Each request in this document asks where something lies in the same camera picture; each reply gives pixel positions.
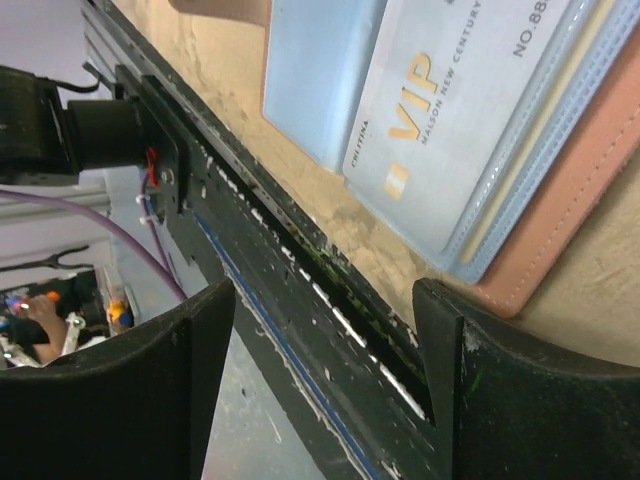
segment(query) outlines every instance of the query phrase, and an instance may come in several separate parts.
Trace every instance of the beige table surface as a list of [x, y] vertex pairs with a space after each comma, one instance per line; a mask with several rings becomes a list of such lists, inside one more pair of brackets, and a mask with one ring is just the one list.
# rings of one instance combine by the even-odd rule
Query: beige table surface
[[[413, 282], [438, 276], [262, 117], [264, 28], [115, 0], [211, 110], [410, 326]], [[529, 301], [522, 327], [559, 345], [640, 366], [640, 161], [607, 192]]]

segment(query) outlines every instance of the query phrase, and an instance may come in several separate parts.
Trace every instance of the black cylinder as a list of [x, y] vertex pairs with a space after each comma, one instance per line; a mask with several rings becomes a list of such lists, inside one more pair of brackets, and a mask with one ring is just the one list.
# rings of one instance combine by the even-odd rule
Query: black cylinder
[[82, 170], [144, 165], [146, 144], [135, 108], [127, 100], [68, 102], [71, 147]]

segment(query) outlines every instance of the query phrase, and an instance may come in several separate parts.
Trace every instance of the red wire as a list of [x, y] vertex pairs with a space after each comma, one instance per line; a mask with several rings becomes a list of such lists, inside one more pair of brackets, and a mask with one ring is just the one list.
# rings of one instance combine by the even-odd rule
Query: red wire
[[147, 157], [147, 167], [149, 168], [149, 180], [151, 185], [158, 188], [158, 178], [156, 177], [156, 162], [158, 161], [158, 152], [155, 148], [149, 147], [145, 152]]

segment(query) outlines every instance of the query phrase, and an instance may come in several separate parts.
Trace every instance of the pliers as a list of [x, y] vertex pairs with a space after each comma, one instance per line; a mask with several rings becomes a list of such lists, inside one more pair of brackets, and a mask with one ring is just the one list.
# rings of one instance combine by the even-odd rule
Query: pliers
[[60, 263], [61, 257], [64, 257], [65, 255], [71, 255], [73, 253], [84, 252], [88, 249], [89, 245], [85, 245], [84, 247], [70, 248], [69, 250], [64, 250], [60, 253], [54, 253], [50, 257], [47, 257], [43, 260], [0, 267], [0, 273], [12, 272], [15, 270], [30, 270], [32, 268], [52, 268], [54, 270], [80, 270], [84, 268], [93, 269], [93, 265], [88, 263], [79, 263], [76, 265], [65, 265], [63, 263]]

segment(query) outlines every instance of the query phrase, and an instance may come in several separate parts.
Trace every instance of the white card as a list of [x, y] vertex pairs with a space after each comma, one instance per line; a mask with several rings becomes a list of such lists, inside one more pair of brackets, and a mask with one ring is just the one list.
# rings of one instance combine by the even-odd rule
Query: white card
[[343, 171], [418, 250], [447, 246], [569, 3], [389, 0]]

